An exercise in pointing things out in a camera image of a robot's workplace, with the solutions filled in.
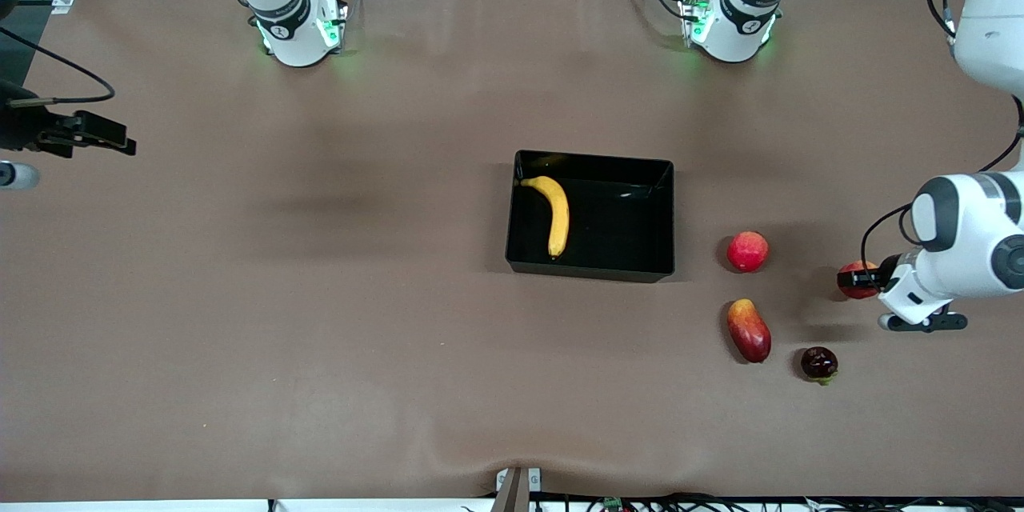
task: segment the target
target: brown tablecloth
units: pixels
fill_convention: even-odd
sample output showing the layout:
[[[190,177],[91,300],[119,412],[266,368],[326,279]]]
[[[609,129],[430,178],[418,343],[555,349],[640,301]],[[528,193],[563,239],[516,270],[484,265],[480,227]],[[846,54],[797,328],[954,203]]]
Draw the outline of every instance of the brown tablecloth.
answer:
[[[891,334],[834,284],[874,217],[1001,151],[1010,97],[923,0],[785,8],[724,65],[653,0],[362,0],[345,55],[289,70],[234,0],[77,0],[43,44],[117,86],[88,109],[139,155],[9,157],[44,179],[0,196],[3,498],[470,496],[512,464],[552,492],[1024,493],[1020,298]],[[44,56],[27,86],[95,90]],[[513,274],[517,148],[674,162],[676,274]],[[743,228],[756,274],[722,266]],[[741,297],[763,366],[728,343]],[[808,345],[833,385],[797,377]]]

